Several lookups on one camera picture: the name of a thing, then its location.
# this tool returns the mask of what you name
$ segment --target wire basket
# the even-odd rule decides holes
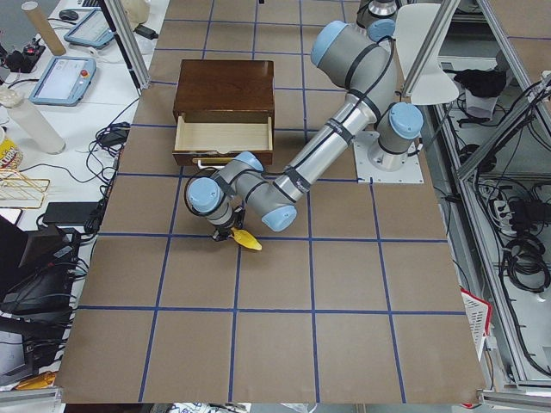
[[[472,295],[469,291],[461,289],[461,296],[465,304],[468,323],[471,326],[476,354],[480,360],[484,341],[490,331],[490,319],[492,318],[492,306],[483,299]]]
[[[49,179],[29,178],[18,170],[0,169],[0,208],[40,208],[49,186]]]

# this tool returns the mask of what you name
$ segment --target wooden drawer unit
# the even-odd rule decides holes
[[[181,166],[224,164],[242,151],[272,163],[274,64],[263,60],[183,60],[174,100]]]

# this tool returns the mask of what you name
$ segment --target white desk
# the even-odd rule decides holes
[[[146,26],[160,31],[164,12],[168,6],[169,0],[152,0],[150,17]],[[72,9],[77,7],[77,0],[61,0],[52,12],[51,17],[57,18],[58,13],[62,9]],[[20,16],[15,18],[25,19],[25,15],[21,12]],[[70,25],[63,22],[52,21],[52,26],[71,28]],[[84,57],[89,56],[86,51],[81,48],[76,48],[68,45],[63,40],[64,30],[56,30],[59,38],[64,43],[67,50],[66,56]],[[129,103],[139,97],[137,90],[133,85],[133,81],[128,74],[127,67],[122,60],[121,52],[113,40],[108,46],[101,50],[100,55],[105,58],[97,60],[97,71],[92,80],[92,84],[86,91],[83,100],[75,107],[55,107],[55,106],[39,106],[39,110],[44,114],[46,119],[51,123],[53,128],[66,142],[66,149],[58,155],[48,155],[40,151],[38,145],[17,125],[14,121],[9,120],[3,124],[8,128],[7,134],[16,142],[23,152],[23,161],[20,166],[21,170],[32,167],[37,163],[48,163],[51,165],[63,166],[71,171],[71,173],[80,180],[87,180],[92,177],[92,174],[85,166],[86,157],[88,156],[88,148],[90,142],[94,139],[96,132],[107,126],[114,117],[119,114]],[[21,74],[17,76],[12,73],[7,80],[7,83],[15,80],[26,78],[38,78],[46,69],[46,66],[52,54],[48,49],[41,56],[38,64],[32,73]],[[144,61],[147,67],[152,61],[152,53],[144,55]],[[33,89],[35,83],[19,83],[13,89],[21,91],[25,96],[28,96]],[[134,112],[137,108],[137,102],[126,110],[118,119],[117,122],[131,122]],[[0,108],[0,123],[8,119],[5,108]],[[103,151],[99,151],[96,155],[102,160],[105,166],[110,166],[113,162],[111,158]],[[90,160],[90,166],[98,171],[102,166],[94,159]],[[50,188],[47,192],[47,197],[39,209],[26,210],[20,221],[19,227],[23,230],[36,229],[36,219],[46,210],[46,204],[49,201],[67,201],[67,200],[100,200],[102,195],[99,191],[101,182],[95,179],[87,183],[78,183],[74,181],[66,171],[54,169],[46,166],[40,166],[25,172],[25,175],[31,178],[48,178],[51,181]],[[81,248],[81,257],[85,261],[89,261],[92,245],[86,245]],[[84,282],[77,281],[73,286],[72,293],[79,296],[82,291]],[[58,365],[44,367],[41,371],[58,369]],[[37,413],[55,411],[63,411],[63,406],[54,400],[48,400],[44,403],[21,404],[13,407],[2,407],[2,412],[16,413],[34,411]]]

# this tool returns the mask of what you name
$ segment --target metal base plate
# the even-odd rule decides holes
[[[394,172],[377,169],[368,159],[369,146],[379,137],[377,132],[360,132],[354,139],[356,175],[360,183],[424,183],[417,155],[408,157],[404,166]],[[415,151],[412,144],[409,152]]]

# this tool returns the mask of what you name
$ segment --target open drawer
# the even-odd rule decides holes
[[[272,118],[268,114],[213,117],[178,116],[172,154],[180,166],[223,165],[243,151],[252,152],[264,165],[272,164]]]

